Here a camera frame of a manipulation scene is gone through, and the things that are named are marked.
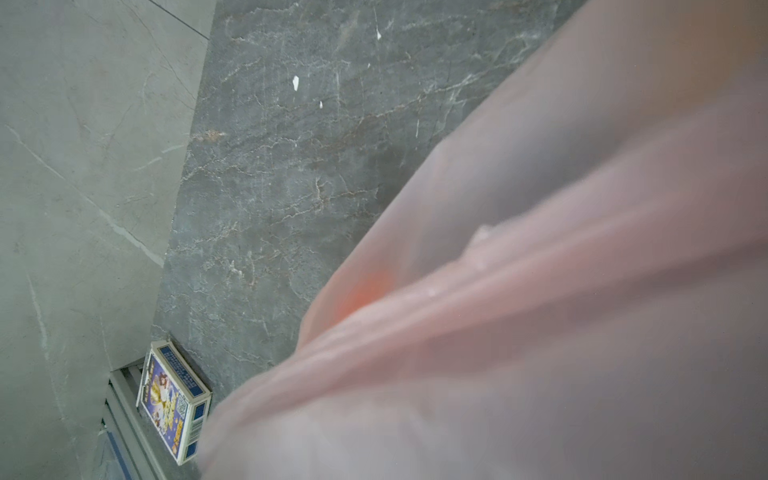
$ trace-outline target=gray marble wall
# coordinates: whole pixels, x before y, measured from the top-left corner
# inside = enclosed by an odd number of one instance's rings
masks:
[[[0,1],[2,480],[91,478],[147,351],[214,15],[184,2]]]
[[[288,357],[430,150],[581,3],[219,1],[153,336],[216,399]]]

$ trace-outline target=cardboard box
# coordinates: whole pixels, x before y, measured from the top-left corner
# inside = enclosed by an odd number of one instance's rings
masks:
[[[171,342],[152,342],[136,406],[144,406],[177,465],[197,454],[210,408],[210,390]]]

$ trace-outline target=white veining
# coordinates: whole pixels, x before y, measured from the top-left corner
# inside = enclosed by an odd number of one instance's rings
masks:
[[[35,288],[32,286],[32,279],[29,278],[29,273],[27,273],[27,283],[29,284],[29,295],[32,297],[32,305],[35,308],[35,315],[38,319],[38,328],[40,329],[40,348],[43,351],[45,362],[48,362],[48,329],[45,328],[45,323],[43,323],[43,314],[40,310],[40,304],[38,303],[38,294],[35,292]]]
[[[27,146],[26,143],[22,141],[22,136],[18,134],[16,130],[11,128],[9,125],[5,125],[12,134],[16,137],[16,143],[24,147],[26,151],[28,151],[40,164],[43,165],[43,167],[47,168],[51,173],[53,173],[56,177],[61,178],[64,182],[66,182],[67,185],[69,185],[71,188],[74,189],[74,191],[78,192],[81,197],[83,197],[83,200],[88,202],[90,205],[96,208],[98,211],[99,217],[105,219],[110,227],[112,227],[112,230],[114,230],[115,233],[120,235],[121,237],[125,238],[125,240],[128,240],[131,242],[131,244],[144,252],[144,254],[149,257],[150,260],[155,262],[159,266],[163,266],[163,258],[160,255],[157,255],[152,250],[149,250],[146,245],[144,245],[138,238],[134,237],[131,232],[128,230],[125,230],[123,227],[118,225],[118,223],[112,218],[107,212],[105,212],[101,207],[99,207],[93,200],[91,200],[88,195],[84,194],[75,184],[73,184],[71,181],[67,180],[63,175],[58,173],[56,169],[54,169],[51,165],[48,165],[42,158],[40,158],[39,155],[37,155],[30,147]]]
[[[152,164],[154,164],[154,163],[156,163],[156,162],[159,162],[159,161],[161,161],[161,160],[163,160],[163,158],[162,158],[162,157],[155,157],[155,158],[153,158],[152,160],[150,160],[148,163],[146,163],[146,164],[144,164],[144,165],[140,166],[139,168],[134,168],[134,169],[133,169],[133,170],[131,170],[131,171],[133,171],[133,172],[138,172],[139,170],[143,170],[144,168],[147,168],[147,167],[149,167],[150,165],[152,165]]]
[[[104,320],[101,318],[101,315],[98,316],[98,322],[99,326],[101,326],[101,344],[104,346],[104,354],[107,356],[107,365],[109,365],[109,371],[111,372],[114,370],[114,367],[112,366],[112,360],[109,358],[109,348],[107,348],[107,335],[104,331]]]
[[[376,40],[381,40],[382,34],[379,32],[379,16],[376,14],[376,7],[373,8],[373,17],[376,19]]]
[[[174,145],[173,147],[166,148],[165,150],[161,151],[160,153],[166,154],[169,151],[178,150],[179,148],[186,147],[186,146],[187,146],[187,144]]]

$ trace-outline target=pink fabric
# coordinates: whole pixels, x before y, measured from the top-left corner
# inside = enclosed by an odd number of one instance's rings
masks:
[[[765,478],[768,68],[675,108],[638,100],[653,72],[586,101],[593,71],[571,89],[548,68],[615,5],[588,4],[430,155],[296,353],[213,413],[205,478]],[[553,92],[573,103],[539,111]],[[518,215],[571,180],[526,170],[547,141],[599,168]]]

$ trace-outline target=light gray wall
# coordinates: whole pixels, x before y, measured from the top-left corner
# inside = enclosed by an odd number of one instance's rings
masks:
[[[90,478],[147,348],[215,2],[158,3],[0,2],[3,479]]]

